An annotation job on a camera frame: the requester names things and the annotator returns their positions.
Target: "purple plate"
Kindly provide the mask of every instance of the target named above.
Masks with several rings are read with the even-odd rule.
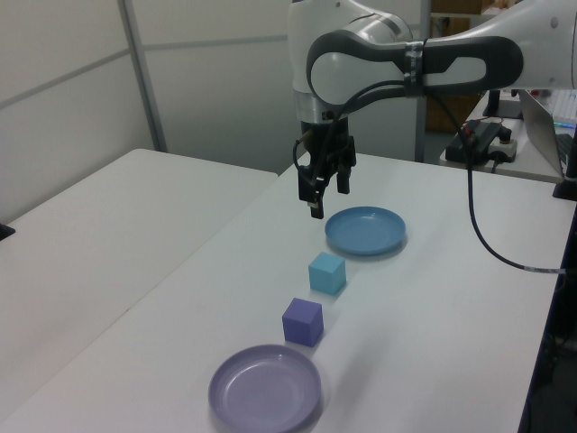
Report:
[[[283,345],[257,345],[231,356],[208,387],[215,415],[240,433],[282,433],[299,427],[320,397],[315,365]]]

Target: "floor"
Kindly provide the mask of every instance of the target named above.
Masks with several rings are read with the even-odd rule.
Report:
[[[425,163],[438,164],[452,138],[453,134],[427,132]],[[573,268],[577,234],[570,246],[573,253],[566,266]],[[518,433],[577,433],[577,277],[559,285]]]
[[[427,131],[425,133],[425,163],[438,164],[439,156],[453,139],[453,136],[454,134]]]

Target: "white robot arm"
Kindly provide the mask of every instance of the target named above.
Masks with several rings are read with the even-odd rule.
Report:
[[[333,174],[339,191],[348,192],[354,143],[347,114],[387,97],[575,88],[576,20],[577,0],[525,0],[468,32],[412,41],[394,14],[353,0],[293,0],[293,89],[300,142],[311,154],[310,165],[299,170],[299,196],[312,216],[323,217],[322,197]]]

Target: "cable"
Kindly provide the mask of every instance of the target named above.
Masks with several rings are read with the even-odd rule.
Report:
[[[427,95],[430,96],[431,98],[433,98],[434,101],[444,110],[444,112],[447,114],[447,116],[451,120],[451,123],[453,124],[455,130],[457,131],[457,135],[459,135],[461,142],[463,143],[465,161],[466,161],[466,165],[467,165],[467,189],[468,189],[468,193],[469,193],[469,215],[471,216],[472,227],[475,230],[475,234],[477,235],[477,237],[479,238],[479,240],[481,241],[481,243],[485,247],[485,249],[487,249],[487,251],[489,251],[489,253],[491,253],[494,257],[501,260],[502,262],[504,262],[504,263],[508,264],[509,266],[514,267],[514,268],[520,269],[522,271],[537,272],[537,273],[554,273],[554,274],[562,274],[562,275],[576,273],[577,270],[575,270],[575,269],[534,268],[532,266],[525,266],[523,264],[515,263],[515,262],[503,257],[502,255],[500,255],[499,253],[497,253],[495,250],[493,250],[490,247],[490,245],[487,243],[487,241],[485,241],[485,238],[481,234],[481,230],[479,229],[479,226],[477,225],[477,218],[475,217],[475,208],[474,208],[473,194],[472,194],[472,147],[469,145],[469,137],[467,137],[465,135],[463,129],[459,126],[459,123],[455,119],[453,113],[451,113],[451,110],[449,110],[449,108],[443,102],[443,100],[440,97],[438,97],[435,93],[431,92],[430,90],[427,91]]]
[[[311,178],[309,178],[307,176],[307,174],[304,172],[302,166],[300,166],[298,164],[298,159],[297,159],[297,149],[298,149],[298,145],[301,144],[302,142],[304,142],[305,136],[303,135],[303,137],[301,137],[300,140],[297,140],[295,142],[295,145],[293,146],[292,149],[292,160],[293,163],[295,164],[295,167],[297,167],[297,171],[298,174],[307,181],[307,183],[309,185],[315,185],[316,183],[316,179],[318,178],[319,173],[321,172],[321,169],[323,167],[323,164],[325,162],[325,157],[326,157],[326,152],[328,151],[328,145],[334,135],[334,130],[336,129],[336,125],[339,121],[339,119],[341,118],[341,116],[343,116],[343,114],[351,107],[355,108],[355,111],[367,106],[369,103],[378,101],[378,100],[382,100],[382,99],[389,99],[392,97],[401,97],[404,95],[404,90],[401,88],[392,88],[392,89],[382,89],[382,90],[378,90],[376,92],[371,92],[372,90],[374,90],[375,88],[384,88],[386,86],[403,86],[404,82],[401,80],[386,80],[386,81],[380,81],[378,83],[372,84],[370,86],[367,86],[366,88],[358,91],[357,93],[355,93],[354,95],[352,95],[344,104],[342,104],[339,107],[339,110],[336,112],[336,114],[334,115],[334,119],[333,122],[331,123],[331,125],[329,126],[328,131],[326,132],[326,136],[325,136],[325,140],[323,141],[323,145],[321,146],[321,152],[319,154],[319,163],[315,166],[315,170],[313,171],[313,176]],[[366,103],[361,103],[361,106],[354,106],[354,104],[365,94],[367,93],[375,93],[377,95],[371,95],[368,96],[367,101],[370,102],[366,102]]]
[[[493,168],[490,169],[491,174],[495,174],[495,171],[497,171],[497,166],[501,164],[501,158],[499,157],[499,155],[495,155],[495,162],[493,162]]]

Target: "desk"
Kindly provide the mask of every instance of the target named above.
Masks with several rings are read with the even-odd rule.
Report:
[[[516,432],[555,276],[498,262],[473,233],[463,170],[358,155],[351,194],[325,214],[381,206],[408,227],[390,257],[347,256],[337,298],[308,288],[325,221],[297,199],[290,168],[75,358],[0,432],[216,432],[207,388],[245,347],[283,344],[294,297],[323,304],[315,433]],[[481,230],[522,263],[558,266],[574,203],[551,185],[476,173]]]
[[[483,118],[482,112],[487,106],[489,94],[479,101],[479,104],[472,110],[468,119]],[[501,93],[502,100],[518,100],[518,97],[513,98],[507,94]],[[499,119],[488,119],[487,121],[498,122]],[[529,141],[525,124],[522,120],[504,119],[503,125],[511,130],[511,137],[517,140],[517,158],[512,163],[502,163],[497,169],[497,174],[506,176],[514,176],[518,178],[540,180],[543,182],[557,183],[562,180],[559,174],[549,164],[541,152]],[[573,134],[574,130],[567,128],[555,128],[558,134]],[[439,165],[446,167],[464,168],[464,164],[459,162],[448,161],[443,152],[439,158]],[[493,166],[493,161],[488,161],[484,165],[475,166],[477,171],[490,172]]]
[[[133,151],[13,221],[0,243],[0,420],[276,177]]]

